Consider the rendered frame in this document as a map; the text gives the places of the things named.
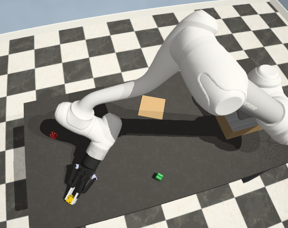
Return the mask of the red die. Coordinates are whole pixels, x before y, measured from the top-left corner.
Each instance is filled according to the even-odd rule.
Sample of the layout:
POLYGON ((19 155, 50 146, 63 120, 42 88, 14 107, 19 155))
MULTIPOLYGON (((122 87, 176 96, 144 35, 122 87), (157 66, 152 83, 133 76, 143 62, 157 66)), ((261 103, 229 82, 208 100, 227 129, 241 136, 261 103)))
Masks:
POLYGON ((50 135, 49 135, 52 139, 56 139, 58 134, 56 132, 51 132, 50 135))

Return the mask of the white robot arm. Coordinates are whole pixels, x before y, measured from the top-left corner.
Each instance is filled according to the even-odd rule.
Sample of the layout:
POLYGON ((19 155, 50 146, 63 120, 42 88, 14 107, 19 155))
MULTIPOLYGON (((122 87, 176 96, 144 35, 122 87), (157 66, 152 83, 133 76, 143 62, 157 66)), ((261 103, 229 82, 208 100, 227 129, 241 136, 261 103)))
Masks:
POLYGON ((217 21, 211 15, 203 10, 191 13, 167 36, 142 77, 92 92, 80 102, 60 103, 56 121, 89 138, 87 154, 101 161, 115 143, 122 121, 112 113, 96 117, 93 108, 149 93, 180 71, 204 110, 217 116, 236 111, 240 120, 255 117, 273 140, 288 145, 288 98, 278 70, 261 65, 247 75, 217 41, 217 31, 217 21))

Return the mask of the yellow die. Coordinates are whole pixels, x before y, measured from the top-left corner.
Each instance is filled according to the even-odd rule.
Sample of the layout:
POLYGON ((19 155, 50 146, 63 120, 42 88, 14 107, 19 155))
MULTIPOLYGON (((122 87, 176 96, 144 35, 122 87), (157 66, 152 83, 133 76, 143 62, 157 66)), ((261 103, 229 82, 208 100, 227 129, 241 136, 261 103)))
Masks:
POLYGON ((74 196, 73 195, 69 195, 66 199, 66 202, 68 202, 69 204, 71 204, 71 202, 73 201, 74 196))

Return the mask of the green die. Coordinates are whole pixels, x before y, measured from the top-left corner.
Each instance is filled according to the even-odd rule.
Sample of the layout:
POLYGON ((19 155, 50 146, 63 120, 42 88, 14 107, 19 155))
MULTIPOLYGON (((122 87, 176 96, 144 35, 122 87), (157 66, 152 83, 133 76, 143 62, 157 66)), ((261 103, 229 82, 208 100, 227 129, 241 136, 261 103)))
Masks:
POLYGON ((163 175, 158 173, 155 177, 156 180, 161 181, 161 179, 163 178, 163 175))

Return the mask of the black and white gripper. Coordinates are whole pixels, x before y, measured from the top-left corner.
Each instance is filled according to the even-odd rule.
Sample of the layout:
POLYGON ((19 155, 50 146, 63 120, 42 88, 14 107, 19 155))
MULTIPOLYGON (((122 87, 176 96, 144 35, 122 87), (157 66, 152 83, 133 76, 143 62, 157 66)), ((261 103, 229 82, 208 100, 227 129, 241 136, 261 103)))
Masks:
POLYGON ((80 180, 82 175, 84 176, 82 183, 81 183, 80 188, 77 191, 73 201, 71 202, 71 204, 72 205, 75 204, 76 200, 79 198, 81 193, 84 194, 88 191, 88 189, 91 187, 91 185, 94 183, 94 181, 96 181, 98 179, 98 177, 95 176, 95 172, 96 172, 96 169, 97 169, 98 165, 100 164, 100 162, 101 162, 100 160, 96 160, 96 159, 90 157, 86 153, 86 155, 84 156, 84 158, 80 164, 74 164, 73 165, 73 171, 72 171, 72 174, 71 174, 69 182, 68 182, 71 187, 68 191, 68 194, 67 194, 65 200, 67 199, 67 197, 69 195, 72 194, 76 184, 78 183, 78 181, 80 180), (77 177, 75 178, 78 168, 79 168, 79 173, 78 173, 77 177), (86 184, 86 182, 90 176, 92 176, 92 179, 87 184, 87 186, 85 187, 85 184, 86 184))

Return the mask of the pale yellow mat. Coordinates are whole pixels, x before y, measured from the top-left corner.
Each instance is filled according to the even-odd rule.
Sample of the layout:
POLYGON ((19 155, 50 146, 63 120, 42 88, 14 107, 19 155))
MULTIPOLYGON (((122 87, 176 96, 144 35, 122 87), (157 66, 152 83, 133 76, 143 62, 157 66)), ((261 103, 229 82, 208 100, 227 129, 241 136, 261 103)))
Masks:
POLYGON ((138 116, 144 116, 154 119, 163 118, 165 99, 142 96, 138 116))

